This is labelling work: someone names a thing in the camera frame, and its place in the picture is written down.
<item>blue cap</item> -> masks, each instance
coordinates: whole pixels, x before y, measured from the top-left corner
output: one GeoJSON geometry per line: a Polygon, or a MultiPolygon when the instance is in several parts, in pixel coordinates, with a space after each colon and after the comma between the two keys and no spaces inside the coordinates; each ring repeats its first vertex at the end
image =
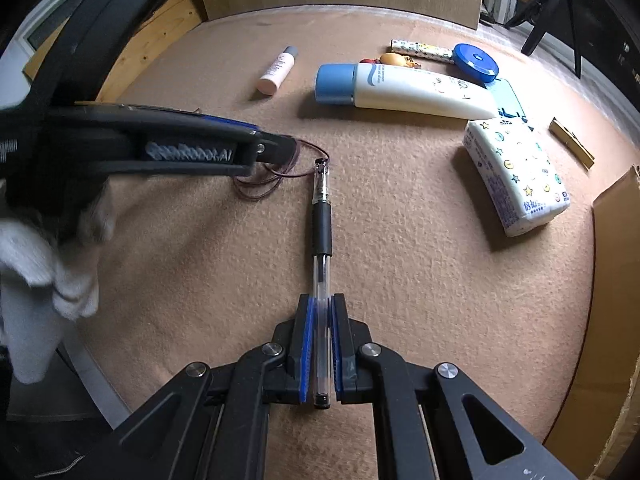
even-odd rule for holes
{"type": "Polygon", "coordinates": [[[452,58],[462,72],[483,83],[490,83],[500,72],[494,58],[475,45],[457,44],[453,49],[452,58]]]}
{"type": "Polygon", "coordinates": [[[353,105],[357,64],[321,65],[316,75],[316,102],[323,105],[353,105]]]}

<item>gray bottle cap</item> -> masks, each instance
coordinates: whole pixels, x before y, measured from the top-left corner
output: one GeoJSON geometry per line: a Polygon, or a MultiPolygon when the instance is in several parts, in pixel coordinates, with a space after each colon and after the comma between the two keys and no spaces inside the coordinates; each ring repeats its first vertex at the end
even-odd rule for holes
{"type": "Polygon", "coordinates": [[[296,59],[298,57],[298,50],[294,46],[289,45],[286,49],[284,49],[284,54],[291,54],[293,56],[293,59],[296,59]]]}

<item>wooden clothespin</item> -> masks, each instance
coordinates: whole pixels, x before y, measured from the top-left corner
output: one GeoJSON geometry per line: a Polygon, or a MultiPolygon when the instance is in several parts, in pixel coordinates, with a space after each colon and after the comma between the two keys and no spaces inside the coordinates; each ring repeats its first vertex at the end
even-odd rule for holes
{"type": "Polygon", "coordinates": [[[594,156],[582,145],[578,137],[562,126],[555,117],[551,121],[549,129],[584,164],[585,168],[589,169],[594,165],[594,156]]]}

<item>blue wave logo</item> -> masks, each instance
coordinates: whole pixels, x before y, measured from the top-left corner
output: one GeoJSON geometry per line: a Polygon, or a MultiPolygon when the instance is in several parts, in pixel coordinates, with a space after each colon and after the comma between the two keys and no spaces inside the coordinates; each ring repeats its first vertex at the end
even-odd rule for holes
{"type": "Polygon", "coordinates": [[[371,86],[375,86],[373,84],[373,75],[376,73],[376,69],[378,68],[377,65],[372,64],[371,65],[371,70],[369,72],[369,77],[367,77],[367,83],[369,83],[371,86]]]}

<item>white tissue package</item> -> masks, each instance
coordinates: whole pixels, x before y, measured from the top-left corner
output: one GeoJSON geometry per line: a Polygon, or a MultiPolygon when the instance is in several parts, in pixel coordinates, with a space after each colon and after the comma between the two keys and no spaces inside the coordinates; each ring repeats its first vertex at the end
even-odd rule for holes
{"type": "Polygon", "coordinates": [[[469,121],[463,144],[507,236],[546,224],[569,207],[562,179],[521,119],[469,121]]]}

